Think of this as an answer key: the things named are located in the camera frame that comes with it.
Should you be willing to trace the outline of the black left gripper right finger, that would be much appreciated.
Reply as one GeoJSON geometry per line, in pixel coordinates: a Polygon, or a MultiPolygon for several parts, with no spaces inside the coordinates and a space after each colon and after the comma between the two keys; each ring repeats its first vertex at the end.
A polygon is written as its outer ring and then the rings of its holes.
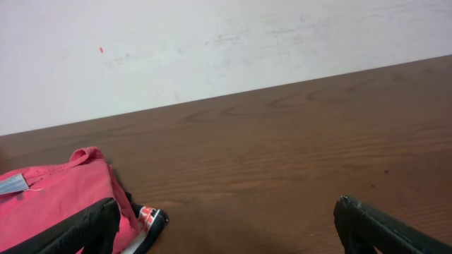
{"type": "Polygon", "coordinates": [[[450,245],[352,196],[341,196],[333,215],[345,254],[451,254],[450,245]]]}

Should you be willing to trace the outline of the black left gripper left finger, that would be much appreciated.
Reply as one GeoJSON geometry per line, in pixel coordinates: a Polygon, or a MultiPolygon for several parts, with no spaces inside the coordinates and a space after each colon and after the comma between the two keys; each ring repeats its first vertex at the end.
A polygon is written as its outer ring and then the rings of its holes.
{"type": "Polygon", "coordinates": [[[103,198],[3,254],[111,254],[120,219],[116,200],[103,198]]]}

